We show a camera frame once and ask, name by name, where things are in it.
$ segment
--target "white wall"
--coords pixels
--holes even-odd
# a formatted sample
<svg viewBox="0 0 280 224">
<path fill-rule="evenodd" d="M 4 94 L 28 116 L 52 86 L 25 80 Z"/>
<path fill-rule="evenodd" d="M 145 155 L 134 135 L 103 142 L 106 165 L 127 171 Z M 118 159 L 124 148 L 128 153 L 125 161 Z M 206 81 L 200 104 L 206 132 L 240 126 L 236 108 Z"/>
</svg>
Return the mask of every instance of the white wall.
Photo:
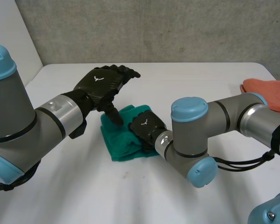
<svg viewBox="0 0 280 224">
<path fill-rule="evenodd" d="M 0 0 L 0 44 L 8 49 L 26 86 L 42 62 L 14 0 Z"/>
</svg>

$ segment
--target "green cloth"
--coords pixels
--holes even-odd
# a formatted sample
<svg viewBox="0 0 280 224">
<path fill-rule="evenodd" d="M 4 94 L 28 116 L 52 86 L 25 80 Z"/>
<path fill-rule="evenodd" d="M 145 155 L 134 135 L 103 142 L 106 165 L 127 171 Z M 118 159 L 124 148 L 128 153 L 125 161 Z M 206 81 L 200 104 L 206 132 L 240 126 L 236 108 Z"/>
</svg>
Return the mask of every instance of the green cloth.
<svg viewBox="0 0 280 224">
<path fill-rule="evenodd" d="M 127 161 L 139 157 L 158 155 L 156 151 L 150 153 L 143 152 L 142 143 L 128 128 L 128 124 L 132 123 L 134 117 L 147 110 L 150 110 L 150 107 L 147 105 L 138 107 L 129 105 L 123 108 L 119 112 L 124 121 L 122 127 L 113 124 L 105 114 L 101 116 L 101 131 L 112 161 Z"/>
</svg>

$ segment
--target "screw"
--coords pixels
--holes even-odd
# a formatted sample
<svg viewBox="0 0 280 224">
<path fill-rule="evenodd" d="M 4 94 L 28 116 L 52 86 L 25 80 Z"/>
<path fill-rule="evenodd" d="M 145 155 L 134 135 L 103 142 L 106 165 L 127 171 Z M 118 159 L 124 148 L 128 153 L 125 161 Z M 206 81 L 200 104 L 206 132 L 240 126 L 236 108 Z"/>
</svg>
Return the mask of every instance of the screw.
<svg viewBox="0 0 280 224">
<path fill-rule="evenodd" d="M 49 102 L 48 105 L 49 105 L 49 107 L 52 108 L 52 109 L 53 109 L 54 107 L 56 107 L 56 103 L 55 103 L 54 101 Z"/>
<path fill-rule="evenodd" d="M 274 213 L 272 213 L 271 211 L 269 211 L 267 214 L 266 214 L 267 216 L 268 216 L 268 218 L 269 219 L 271 219 L 271 220 L 274 220 L 275 219 L 275 214 Z"/>
</svg>

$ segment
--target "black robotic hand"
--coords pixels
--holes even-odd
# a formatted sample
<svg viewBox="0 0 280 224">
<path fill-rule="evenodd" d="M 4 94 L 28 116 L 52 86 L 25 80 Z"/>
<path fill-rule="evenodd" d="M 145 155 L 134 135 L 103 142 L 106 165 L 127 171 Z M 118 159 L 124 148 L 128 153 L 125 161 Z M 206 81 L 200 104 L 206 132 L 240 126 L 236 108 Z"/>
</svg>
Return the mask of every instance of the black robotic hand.
<svg viewBox="0 0 280 224">
<path fill-rule="evenodd" d="M 157 137 L 166 131 L 164 122 L 152 111 L 145 111 L 133 118 L 129 129 L 142 141 L 145 152 L 154 148 Z"/>
<path fill-rule="evenodd" d="M 139 78 L 140 74 L 124 65 L 104 66 L 91 70 L 74 89 L 87 93 L 92 100 L 93 110 L 104 111 L 114 124 L 122 126 L 123 119 L 112 102 L 121 87 L 135 77 Z"/>
</svg>

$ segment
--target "black cable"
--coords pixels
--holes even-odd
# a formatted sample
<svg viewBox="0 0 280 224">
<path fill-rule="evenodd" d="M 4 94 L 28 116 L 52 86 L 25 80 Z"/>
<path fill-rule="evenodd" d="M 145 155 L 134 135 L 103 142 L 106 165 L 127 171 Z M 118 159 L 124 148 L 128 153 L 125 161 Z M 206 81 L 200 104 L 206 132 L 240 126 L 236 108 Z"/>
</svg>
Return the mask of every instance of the black cable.
<svg viewBox="0 0 280 224">
<path fill-rule="evenodd" d="M 261 161 L 257 164 L 254 164 L 254 165 L 251 165 L 251 166 L 248 166 L 248 167 L 236 168 L 236 169 L 229 169 L 229 168 L 221 167 L 221 166 L 218 166 L 218 168 L 226 170 L 226 171 L 231 171 L 231 172 L 243 172 L 243 171 L 248 171 L 248 170 L 254 169 L 256 167 L 259 167 L 260 165 L 262 165 L 265 162 L 266 161 Z"/>
<path fill-rule="evenodd" d="M 36 170 L 40 163 L 41 163 L 41 161 L 38 161 L 30 170 L 28 170 L 23 176 L 21 176 L 20 178 L 15 180 L 13 183 L 11 183 L 11 184 L 0 183 L 0 190 L 3 190 L 3 191 L 13 190 L 15 187 L 18 187 L 18 186 L 26 183 L 27 181 L 29 181 L 33 177 L 33 175 L 36 173 Z"/>
<path fill-rule="evenodd" d="M 219 163 L 224 163 L 224 164 L 228 163 L 228 164 L 233 164 L 233 165 L 249 165 L 249 164 L 254 164 L 254 163 L 263 161 L 262 157 L 259 157 L 254 160 L 247 160 L 247 161 L 227 161 L 227 160 L 223 160 L 218 157 L 214 157 L 214 159 L 216 160 L 216 162 L 219 162 Z"/>
<path fill-rule="evenodd" d="M 272 160 L 275 157 L 274 155 L 275 155 L 275 152 L 273 150 L 270 150 L 269 152 L 264 153 L 261 157 L 254 159 L 254 160 L 248 160 L 248 161 L 227 161 L 227 160 L 223 160 L 218 157 L 214 157 L 214 159 L 217 163 L 222 163 L 226 166 L 234 168 L 234 169 L 230 169 L 230 168 L 218 166 L 218 168 L 220 168 L 220 169 L 223 169 L 226 171 L 231 171 L 231 172 L 243 172 L 243 171 L 247 171 L 247 170 L 251 170 L 256 167 L 259 167 L 266 161 Z M 234 165 L 250 165 L 250 166 L 238 167 L 238 166 L 234 166 Z"/>
</svg>

